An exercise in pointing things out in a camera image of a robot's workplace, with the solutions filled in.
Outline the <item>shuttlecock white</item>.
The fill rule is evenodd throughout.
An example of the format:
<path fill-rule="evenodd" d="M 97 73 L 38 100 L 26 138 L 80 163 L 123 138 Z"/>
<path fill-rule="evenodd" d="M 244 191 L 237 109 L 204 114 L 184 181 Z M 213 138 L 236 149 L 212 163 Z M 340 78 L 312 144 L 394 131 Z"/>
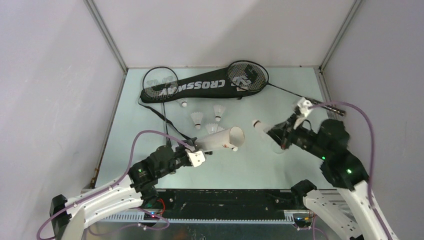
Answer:
<path fill-rule="evenodd" d="M 268 132 L 273 128 L 272 125 L 255 119 L 252 121 L 252 126 L 263 139 L 271 139 L 271 136 L 268 134 Z"/>

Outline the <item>white shuttlecock tube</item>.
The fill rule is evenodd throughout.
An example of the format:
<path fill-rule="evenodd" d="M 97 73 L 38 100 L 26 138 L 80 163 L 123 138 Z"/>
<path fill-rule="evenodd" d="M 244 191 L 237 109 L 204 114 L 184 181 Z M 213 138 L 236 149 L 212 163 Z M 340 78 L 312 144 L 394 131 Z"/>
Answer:
<path fill-rule="evenodd" d="M 195 146 L 204 152 L 213 152 L 223 149 L 238 149 L 245 142 L 245 133 L 238 127 L 233 126 L 229 129 L 221 130 L 209 134 L 194 141 Z"/>

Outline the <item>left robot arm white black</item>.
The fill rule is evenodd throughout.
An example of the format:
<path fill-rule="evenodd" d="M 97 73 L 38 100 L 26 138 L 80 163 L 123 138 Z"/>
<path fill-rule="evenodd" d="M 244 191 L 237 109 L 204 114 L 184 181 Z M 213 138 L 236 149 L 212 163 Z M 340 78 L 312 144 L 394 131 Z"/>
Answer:
<path fill-rule="evenodd" d="M 181 167 L 198 167 L 212 152 L 210 145 L 196 138 L 183 141 L 177 147 L 159 146 L 147 158 L 133 164 L 122 177 L 80 196 L 67 199 L 62 194 L 51 202 L 50 216 L 57 240 L 63 240 L 73 223 L 78 238 L 84 229 L 108 216 L 132 208 L 152 209 L 159 193 L 159 179 Z"/>

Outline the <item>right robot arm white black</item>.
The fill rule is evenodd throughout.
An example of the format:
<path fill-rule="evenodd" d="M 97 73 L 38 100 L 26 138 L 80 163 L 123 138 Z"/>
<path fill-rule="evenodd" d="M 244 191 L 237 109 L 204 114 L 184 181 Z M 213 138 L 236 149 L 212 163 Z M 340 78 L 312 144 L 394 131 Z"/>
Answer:
<path fill-rule="evenodd" d="M 375 196 L 368 188 L 371 177 L 362 162 L 347 147 L 350 135 L 342 121 L 324 120 L 318 132 L 301 125 L 292 114 L 286 121 L 265 127 L 267 134 L 283 150 L 295 145 L 322 160 L 320 170 L 348 205 L 354 219 L 330 203 L 309 181 L 291 188 L 291 204 L 317 214 L 343 240 L 396 240 Z"/>

